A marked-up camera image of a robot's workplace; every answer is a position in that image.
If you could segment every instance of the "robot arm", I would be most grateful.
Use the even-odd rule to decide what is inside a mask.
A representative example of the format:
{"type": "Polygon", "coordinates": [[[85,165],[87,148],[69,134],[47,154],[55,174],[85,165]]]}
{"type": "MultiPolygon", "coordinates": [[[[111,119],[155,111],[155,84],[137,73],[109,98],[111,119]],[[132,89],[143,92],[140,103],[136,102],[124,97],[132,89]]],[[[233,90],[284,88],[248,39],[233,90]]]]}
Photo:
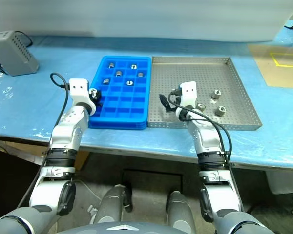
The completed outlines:
{"type": "Polygon", "coordinates": [[[218,234],[273,234],[253,216],[243,212],[227,152],[222,147],[215,124],[195,109],[196,82],[182,83],[170,93],[168,100],[171,95],[177,96],[176,103],[173,103],[177,108],[170,108],[163,95],[160,99],[167,111],[174,110],[179,120],[187,123],[188,131],[193,136],[202,181],[200,206],[204,220],[213,223],[218,234]]]}
{"type": "Polygon", "coordinates": [[[43,234],[60,216],[73,208],[76,187],[72,183],[77,151],[89,115],[96,111],[101,94],[88,89],[86,79],[70,79],[73,107],[52,131],[45,164],[30,197],[29,206],[13,210],[0,218],[0,233],[43,234]]]}

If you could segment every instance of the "gray metal tray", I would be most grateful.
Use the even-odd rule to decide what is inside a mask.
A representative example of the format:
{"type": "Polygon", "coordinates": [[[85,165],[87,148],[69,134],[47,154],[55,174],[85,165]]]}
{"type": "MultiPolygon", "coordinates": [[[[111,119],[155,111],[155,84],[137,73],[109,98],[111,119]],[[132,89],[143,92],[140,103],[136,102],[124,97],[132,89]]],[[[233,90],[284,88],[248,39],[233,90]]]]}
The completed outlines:
{"type": "Polygon", "coordinates": [[[185,128],[174,113],[166,113],[159,94],[166,97],[172,89],[187,81],[196,81],[197,102],[206,105],[204,114],[224,124],[229,130],[256,130],[262,123],[229,57],[153,57],[148,126],[185,128]],[[215,89],[221,97],[215,101],[215,89]],[[218,106],[227,110],[224,116],[214,114],[218,106]]]}

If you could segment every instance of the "power supply box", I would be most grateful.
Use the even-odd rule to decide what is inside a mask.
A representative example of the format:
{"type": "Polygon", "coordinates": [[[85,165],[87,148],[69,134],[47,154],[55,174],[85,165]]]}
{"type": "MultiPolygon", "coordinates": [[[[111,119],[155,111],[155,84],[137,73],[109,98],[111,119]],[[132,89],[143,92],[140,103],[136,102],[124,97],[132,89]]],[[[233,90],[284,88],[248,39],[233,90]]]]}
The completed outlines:
{"type": "Polygon", "coordinates": [[[37,72],[39,64],[14,31],[0,32],[0,63],[11,76],[37,72]]]}

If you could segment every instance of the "blue tray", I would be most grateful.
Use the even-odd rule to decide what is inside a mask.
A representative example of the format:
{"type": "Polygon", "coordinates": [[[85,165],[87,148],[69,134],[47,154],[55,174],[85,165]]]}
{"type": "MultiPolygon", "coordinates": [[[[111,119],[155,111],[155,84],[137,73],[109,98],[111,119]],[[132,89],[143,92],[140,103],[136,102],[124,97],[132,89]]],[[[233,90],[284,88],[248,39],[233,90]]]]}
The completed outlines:
{"type": "Polygon", "coordinates": [[[150,84],[151,58],[104,56],[90,85],[102,92],[102,107],[97,107],[96,113],[90,117],[89,127],[146,128],[150,84]],[[122,72],[121,76],[116,75],[118,71],[122,72]],[[133,85],[127,85],[127,81],[132,81],[133,85]]]}

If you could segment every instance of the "table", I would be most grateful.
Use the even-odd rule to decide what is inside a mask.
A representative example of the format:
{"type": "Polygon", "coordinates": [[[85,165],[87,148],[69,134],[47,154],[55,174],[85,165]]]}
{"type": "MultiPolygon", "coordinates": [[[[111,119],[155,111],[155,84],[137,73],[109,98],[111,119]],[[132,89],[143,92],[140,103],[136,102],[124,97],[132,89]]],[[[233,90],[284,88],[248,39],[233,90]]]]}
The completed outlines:
{"type": "MultiPolygon", "coordinates": [[[[46,145],[64,101],[64,90],[50,80],[91,83],[101,58],[126,56],[226,56],[237,72],[263,123],[257,131],[230,131],[231,161],[237,165],[293,168],[293,89],[265,84],[246,43],[184,39],[33,37],[29,50],[40,63],[37,73],[11,77],[0,73],[0,139],[46,145]]],[[[293,46],[293,31],[283,29],[274,45],[293,46]]],[[[81,149],[121,155],[197,162],[186,129],[142,131],[87,129],[81,149]]]]}

